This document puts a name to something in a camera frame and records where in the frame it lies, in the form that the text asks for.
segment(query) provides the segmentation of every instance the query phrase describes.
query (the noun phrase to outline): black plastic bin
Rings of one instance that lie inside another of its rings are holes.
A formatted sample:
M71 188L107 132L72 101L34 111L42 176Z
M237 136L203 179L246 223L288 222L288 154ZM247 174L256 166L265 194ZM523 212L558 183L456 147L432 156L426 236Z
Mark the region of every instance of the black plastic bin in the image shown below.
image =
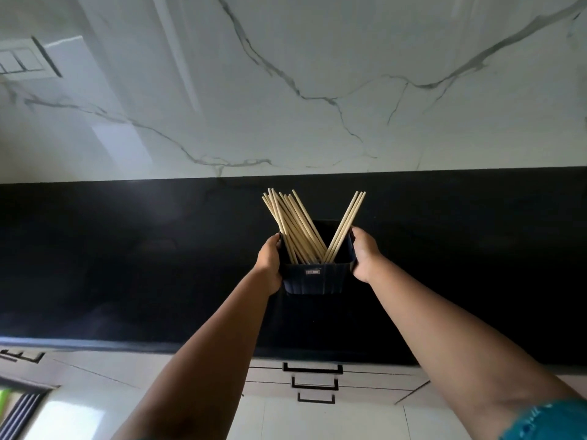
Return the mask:
M340 221L314 221L316 230L328 246ZM356 263L352 233L349 231L333 263L300 264L290 263L285 244L279 249L279 272L285 291L293 295L330 295L341 293L345 277Z

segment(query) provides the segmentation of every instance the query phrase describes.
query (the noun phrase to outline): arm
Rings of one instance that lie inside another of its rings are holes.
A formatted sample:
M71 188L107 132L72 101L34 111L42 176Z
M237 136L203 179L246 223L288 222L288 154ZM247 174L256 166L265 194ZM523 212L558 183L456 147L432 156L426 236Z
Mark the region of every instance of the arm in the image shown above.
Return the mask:
M423 286L354 228L355 276L373 288L422 368L476 440L536 404L579 395L502 334Z
M183 345L114 440L224 439L237 410L269 295L281 285L276 244Z

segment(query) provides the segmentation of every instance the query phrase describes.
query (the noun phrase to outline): marble wall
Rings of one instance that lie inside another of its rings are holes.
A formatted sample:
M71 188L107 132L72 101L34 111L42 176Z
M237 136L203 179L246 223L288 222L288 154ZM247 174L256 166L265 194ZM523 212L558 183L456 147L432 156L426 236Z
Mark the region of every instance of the marble wall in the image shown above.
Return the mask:
M0 182L587 163L587 0L0 0Z

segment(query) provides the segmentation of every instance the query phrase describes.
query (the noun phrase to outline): chopstick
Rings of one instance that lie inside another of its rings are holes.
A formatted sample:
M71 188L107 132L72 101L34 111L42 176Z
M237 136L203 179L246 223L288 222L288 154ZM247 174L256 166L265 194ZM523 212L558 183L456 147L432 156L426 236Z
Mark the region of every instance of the chopstick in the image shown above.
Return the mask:
M356 191L327 247L295 190L293 196L269 188L262 199L283 235L291 264L332 263L336 258L366 192Z

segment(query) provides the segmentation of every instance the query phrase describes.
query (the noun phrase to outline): person's right arm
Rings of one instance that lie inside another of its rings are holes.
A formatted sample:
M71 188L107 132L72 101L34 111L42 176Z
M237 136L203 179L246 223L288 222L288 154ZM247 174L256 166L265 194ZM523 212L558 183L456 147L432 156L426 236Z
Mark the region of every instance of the person's right arm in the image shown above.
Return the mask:
M501 333L386 259L354 227L355 276L373 288L431 382L475 440L495 440L533 405L580 398Z

